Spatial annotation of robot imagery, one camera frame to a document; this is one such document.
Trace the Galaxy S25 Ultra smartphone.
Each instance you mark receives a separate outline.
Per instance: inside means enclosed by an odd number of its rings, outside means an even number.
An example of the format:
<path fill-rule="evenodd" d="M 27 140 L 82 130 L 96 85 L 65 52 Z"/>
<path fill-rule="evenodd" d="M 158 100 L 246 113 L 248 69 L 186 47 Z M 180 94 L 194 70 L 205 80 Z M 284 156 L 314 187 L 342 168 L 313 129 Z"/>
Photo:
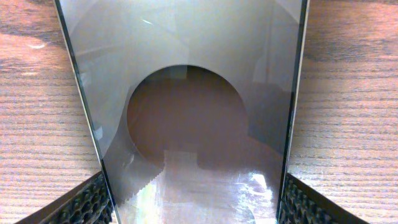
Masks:
<path fill-rule="evenodd" d="M 277 223 L 309 3 L 55 2 L 118 223 Z"/>

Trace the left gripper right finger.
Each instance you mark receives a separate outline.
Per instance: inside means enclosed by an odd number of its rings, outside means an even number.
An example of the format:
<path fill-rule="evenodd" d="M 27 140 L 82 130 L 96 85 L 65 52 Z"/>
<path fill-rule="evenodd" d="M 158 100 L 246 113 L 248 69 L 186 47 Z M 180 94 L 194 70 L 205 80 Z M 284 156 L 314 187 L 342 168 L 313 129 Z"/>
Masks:
<path fill-rule="evenodd" d="M 368 224 L 292 174 L 285 176 L 278 224 Z"/>

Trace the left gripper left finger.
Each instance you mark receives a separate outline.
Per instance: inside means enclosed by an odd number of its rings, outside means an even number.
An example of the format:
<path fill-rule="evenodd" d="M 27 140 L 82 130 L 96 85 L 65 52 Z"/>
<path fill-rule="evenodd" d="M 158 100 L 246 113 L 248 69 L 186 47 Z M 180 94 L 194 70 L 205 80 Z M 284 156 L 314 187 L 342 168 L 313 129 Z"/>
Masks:
<path fill-rule="evenodd" d="M 102 172 L 98 172 L 17 224 L 109 224 L 113 204 Z"/>

